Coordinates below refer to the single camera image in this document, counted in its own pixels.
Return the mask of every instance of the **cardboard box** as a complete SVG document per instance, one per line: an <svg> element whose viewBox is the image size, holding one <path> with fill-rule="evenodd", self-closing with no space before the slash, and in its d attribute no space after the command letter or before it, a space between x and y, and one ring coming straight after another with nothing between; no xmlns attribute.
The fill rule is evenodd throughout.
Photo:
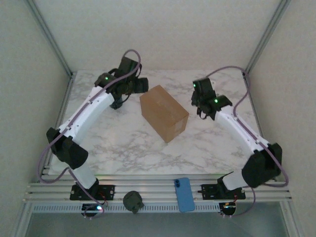
<svg viewBox="0 0 316 237"><path fill-rule="evenodd" d="M189 113L157 85L140 96L143 117L168 143L186 129Z"/></svg>

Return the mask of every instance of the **smartphone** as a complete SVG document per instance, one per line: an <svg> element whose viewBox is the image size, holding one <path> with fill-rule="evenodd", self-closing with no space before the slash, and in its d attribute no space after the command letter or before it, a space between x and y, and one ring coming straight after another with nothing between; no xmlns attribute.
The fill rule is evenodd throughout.
<svg viewBox="0 0 316 237"><path fill-rule="evenodd" d="M196 206L193 201L190 180L188 178L175 179L174 187L180 212L194 211Z"/></svg>

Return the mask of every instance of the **white marble surface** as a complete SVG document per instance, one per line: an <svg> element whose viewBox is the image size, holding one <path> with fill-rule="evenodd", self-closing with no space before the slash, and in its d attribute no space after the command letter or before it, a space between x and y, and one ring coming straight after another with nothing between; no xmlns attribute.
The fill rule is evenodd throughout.
<svg viewBox="0 0 316 237"><path fill-rule="evenodd" d="M95 174L224 174L242 168L247 161L238 143L210 118L201 120L191 106L192 81L211 72L147 71L149 87L164 87L189 113L186 130L166 144L141 115L140 94L131 95L118 109L107 108L88 131L81 146L89 152L88 164ZM78 71L65 120L89 94L103 71ZM214 89L235 104L245 93L241 73L225 70L211 77ZM258 131L248 99L237 110ZM49 174L65 167L53 157Z"/></svg>

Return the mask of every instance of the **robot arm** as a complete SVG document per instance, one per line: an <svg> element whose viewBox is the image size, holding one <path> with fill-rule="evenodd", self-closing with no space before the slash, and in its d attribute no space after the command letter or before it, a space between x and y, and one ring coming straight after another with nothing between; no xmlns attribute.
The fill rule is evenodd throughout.
<svg viewBox="0 0 316 237"><path fill-rule="evenodd" d="M224 95L216 96L209 78L196 80L193 86L195 91L192 95L192 105L197 106L197 114L201 117L201 112L203 112L205 114L203 119L209 116L229 131L249 157L243 169L229 173L218 180L221 191L227 193L246 186L256 188L278 176L280 169L262 145L274 154L279 163L282 158L281 147L277 143L271 145L253 131L240 116L234 116L231 101Z"/></svg>
<svg viewBox="0 0 316 237"><path fill-rule="evenodd" d="M135 72L126 79L109 86L104 93L99 92L110 82L131 72L136 65L136 61L123 57L118 69L113 69L109 73L103 73L99 76L88 97L64 124L58 129L51 127L46 133L50 143L60 135L60 131L67 129L64 135L52 145L51 149L61 162L67 163L77 180L87 190L93 185L97 186L98 180L87 165L88 152L80 146L80 143L91 125L107 107L117 109L122 106L121 96L123 94L129 96L132 93L148 91L148 80L147 78L138 78Z"/></svg>

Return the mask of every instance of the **purple cable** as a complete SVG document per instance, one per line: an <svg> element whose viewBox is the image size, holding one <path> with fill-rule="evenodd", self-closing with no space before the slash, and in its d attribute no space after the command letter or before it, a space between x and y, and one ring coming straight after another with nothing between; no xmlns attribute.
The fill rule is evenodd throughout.
<svg viewBox="0 0 316 237"><path fill-rule="evenodd" d="M125 79L127 77L129 77L130 75L134 74L135 72L137 72L137 70L139 69L139 66L140 66L140 63L141 63L141 57L139 55L139 53L134 50L134 49L129 49L128 51L126 51L122 57L124 57L127 53L129 52L134 52L137 57L138 57L138 63L136 65L136 67L131 71L129 72L128 74L122 76L122 77L119 77L117 79L115 79L114 81L110 82L109 84L107 84L105 87L103 87L98 93L96 93L91 99L90 101L88 101L86 104L84 104L82 106L82 108L75 114L75 116L73 117L73 119L68 123L67 127L51 142L49 143L45 149L42 151L41 155L40 155L40 158L38 160L38 163L37 163L37 172L36 172L36 175L37 175L37 178L39 179L40 182L42 183L45 183L45 184L52 184L52 183L55 183L57 182L64 174L67 170L69 170L70 172L70 169L67 167L65 168L62 173L56 178L56 179L53 179L53 180L44 180L42 179L41 175L40 175L40 167L41 167L41 164L44 160L44 157L45 157L45 154L49 151L49 149L51 148L52 145L54 145L68 130L68 127L70 127L75 121L76 119L80 116L80 114L84 111L84 109L91 103L93 102L101 93L103 92L106 92L106 89L109 88L111 85L113 85L114 83L118 82L119 80L122 80L122 79Z"/></svg>
<svg viewBox="0 0 316 237"><path fill-rule="evenodd" d="M247 91L245 93L245 95L235 104L234 108L233 108L233 114L234 116L237 118L237 113L236 113L236 109L237 107L241 104L241 102L247 97L247 95L249 94L249 91L250 91L250 78L249 78L249 75L248 73L246 72L245 69L241 68L241 67L238 67L238 66L225 66L225 67L222 67L222 68L219 68L219 69L216 69L215 71L211 72L210 74L206 75L206 77L209 77L211 75L213 75L214 73L216 72L219 72L221 70L224 70L224 69L228 69L228 68L235 68L235 69L239 69L241 72L243 72L245 74L245 78L248 79L248 81L246 81L248 83L248 86L246 86L247 88ZM246 130L246 132L256 141L257 140L257 137L237 118L237 122L242 126L242 128L244 128ZM283 169L283 167L281 166L281 164L278 162L277 158L272 154L272 152L270 152L270 150L261 142L259 142L259 145L271 156L271 158L273 159L273 161L276 163L276 165L278 166L278 168L281 170L281 172L283 173L284 177L285 177L285 183L284 184L264 184L266 186L270 186L270 187L285 187L288 185L288 182L289 182L289 179L288 179L288 175L287 173L285 172L285 170ZM247 212L249 212L255 202L256 202L256 194L255 194L255 191L253 188L251 188L252 190L252 193L253 193L253 203L251 205L251 207L249 209L247 209L245 212L241 213L241 214L237 214L237 215L234 215L234 216L241 216Z"/></svg>

